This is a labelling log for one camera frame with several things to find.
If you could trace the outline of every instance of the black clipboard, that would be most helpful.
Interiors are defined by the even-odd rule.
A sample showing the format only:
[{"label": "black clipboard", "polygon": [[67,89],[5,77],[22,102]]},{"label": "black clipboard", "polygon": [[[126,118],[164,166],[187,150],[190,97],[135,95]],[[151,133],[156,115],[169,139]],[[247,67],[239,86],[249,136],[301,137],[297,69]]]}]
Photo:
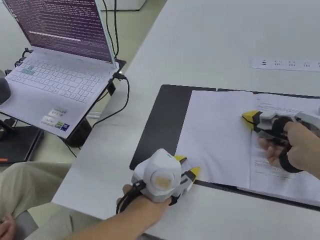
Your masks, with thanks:
[{"label": "black clipboard", "polygon": [[[142,136],[130,163],[134,170],[138,164],[151,157],[158,149],[165,149],[168,153],[176,153],[180,133],[186,117],[192,91],[235,91],[234,89],[216,89],[195,86],[162,85],[154,102],[149,118],[144,127]],[[253,92],[254,94],[275,94],[296,98],[320,99],[319,96],[292,95],[270,92]],[[250,197],[302,207],[320,211],[320,207],[305,203],[285,200],[277,197],[240,190],[235,186],[216,184],[196,180],[195,184],[219,189],[227,192],[242,194]]]}]

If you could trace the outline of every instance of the white table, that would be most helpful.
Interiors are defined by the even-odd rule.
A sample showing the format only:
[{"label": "white table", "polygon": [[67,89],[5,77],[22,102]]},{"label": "white table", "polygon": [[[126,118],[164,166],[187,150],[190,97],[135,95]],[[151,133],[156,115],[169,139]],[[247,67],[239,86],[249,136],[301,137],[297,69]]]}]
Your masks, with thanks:
[{"label": "white table", "polygon": [[[320,95],[320,73],[255,70],[253,57],[320,59],[317,0],[169,0],[126,75],[127,108],[95,127],[53,201],[111,217],[162,84]],[[103,112],[125,103],[119,85]],[[173,239],[319,239],[320,213],[194,186],[148,233]]]}]

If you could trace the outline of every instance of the laptop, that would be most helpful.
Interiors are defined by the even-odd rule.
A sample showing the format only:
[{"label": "laptop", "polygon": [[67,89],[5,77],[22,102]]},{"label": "laptop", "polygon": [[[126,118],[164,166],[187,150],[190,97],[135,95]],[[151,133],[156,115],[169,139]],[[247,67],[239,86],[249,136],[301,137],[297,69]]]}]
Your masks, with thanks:
[{"label": "laptop", "polygon": [[3,0],[33,52],[0,112],[68,138],[119,70],[95,0]]}]

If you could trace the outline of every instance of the person's leg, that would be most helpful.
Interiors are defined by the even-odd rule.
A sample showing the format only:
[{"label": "person's leg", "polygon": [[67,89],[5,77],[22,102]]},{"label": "person's leg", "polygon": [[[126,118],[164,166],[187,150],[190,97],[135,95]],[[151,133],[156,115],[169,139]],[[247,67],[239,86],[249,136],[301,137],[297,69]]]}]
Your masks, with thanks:
[{"label": "person's leg", "polygon": [[51,202],[71,164],[16,163],[0,175],[0,219]]},{"label": "person's leg", "polygon": [[100,223],[101,220],[78,211],[61,207],[43,226],[25,240],[62,240],[71,234]]}]

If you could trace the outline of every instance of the electrical outlet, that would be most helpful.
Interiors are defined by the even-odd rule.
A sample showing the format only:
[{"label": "electrical outlet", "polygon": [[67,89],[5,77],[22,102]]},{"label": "electrical outlet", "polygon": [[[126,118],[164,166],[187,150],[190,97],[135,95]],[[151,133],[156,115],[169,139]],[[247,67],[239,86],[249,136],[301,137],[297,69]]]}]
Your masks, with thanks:
[{"label": "electrical outlet", "polygon": [[252,60],[252,67],[254,69],[320,72],[320,60],[286,60],[281,58],[272,59],[257,57]]}]

